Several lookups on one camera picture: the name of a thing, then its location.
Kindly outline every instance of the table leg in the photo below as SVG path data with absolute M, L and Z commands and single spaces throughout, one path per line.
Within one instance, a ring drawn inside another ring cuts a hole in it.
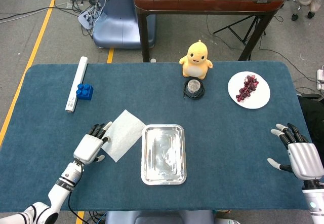
M 137 14 L 143 62 L 150 62 L 150 52 L 149 52 L 149 47 L 148 47 L 148 30 L 147 30 L 146 17 L 147 17 L 146 14 Z
M 269 14 L 266 15 L 260 15 L 260 21 L 257 25 L 257 27 L 255 28 L 251 38 L 249 39 L 247 45 L 245 46 L 242 54 L 239 57 L 239 61 L 241 60 L 248 60 L 249 56 L 251 55 L 254 47 L 256 46 L 256 44 L 258 43 L 258 40 L 260 39 L 260 37 L 262 36 L 262 33 L 265 31 L 265 28 L 267 28 L 268 24 L 270 23 L 272 17 L 274 16 L 275 12 L 271 12 Z

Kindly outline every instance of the wheel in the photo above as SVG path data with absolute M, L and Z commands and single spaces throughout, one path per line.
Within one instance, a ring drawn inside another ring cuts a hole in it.
M 314 15 L 315 15 L 315 13 L 309 11 L 308 14 L 307 14 L 307 18 L 308 18 L 308 19 L 311 19 L 311 18 L 314 17 Z
M 298 15 L 297 14 L 293 14 L 292 15 L 292 21 L 296 21 L 298 19 Z

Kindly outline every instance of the metal tray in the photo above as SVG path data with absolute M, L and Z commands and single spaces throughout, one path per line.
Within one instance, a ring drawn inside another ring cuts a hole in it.
M 187 178 L 183 128 L 177 124 L 151 124 L 142 134 L 143 182 L 182 184 Z

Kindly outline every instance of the white robotic hand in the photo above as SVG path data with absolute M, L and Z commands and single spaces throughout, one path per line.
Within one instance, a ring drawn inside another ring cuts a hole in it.
M 324 223 L 324 186 L 319 182 L 324 176 L 324 168 L 318 151 L 313 143 L 300 135 L 296 126 L 288 124 L 288 127 L 276 124 L 277 129 L 271 133 L 277 135 L 283 142 L 291 165 L 282 165 L 274 159 L 268 158 L 268 162 L 276 169 L 292 172 L 304 181 L 303 194 L 315 224 Z
M 110 140 L 108 137 L 103 139 L 102 137 L 111 124 L 112 122 L 106 125 L 94 125 L 90 132 L 80 141 L 73 153 L 74 161 L 68 164 L 48 194 L 51 207 L 42 202 L 37 202 L 29 206 L 24 212 L 1 218 L 0 224 L 54 224 L 59 216 L 63 202 L 68 196 L 70 198 L 72 191 L 79 183 L 83 173 L 83 166 L 104 159 L 104 155 L 97 156 L 97 154 L 101 146 Z

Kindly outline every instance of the paper towel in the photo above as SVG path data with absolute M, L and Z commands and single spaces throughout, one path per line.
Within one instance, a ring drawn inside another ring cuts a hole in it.
M 109 136 L 111 140 L 104 143 L 102 149 L 117 162 L 142 136 L 144 127 L 142 121 L 124 110 L 103 136 Z

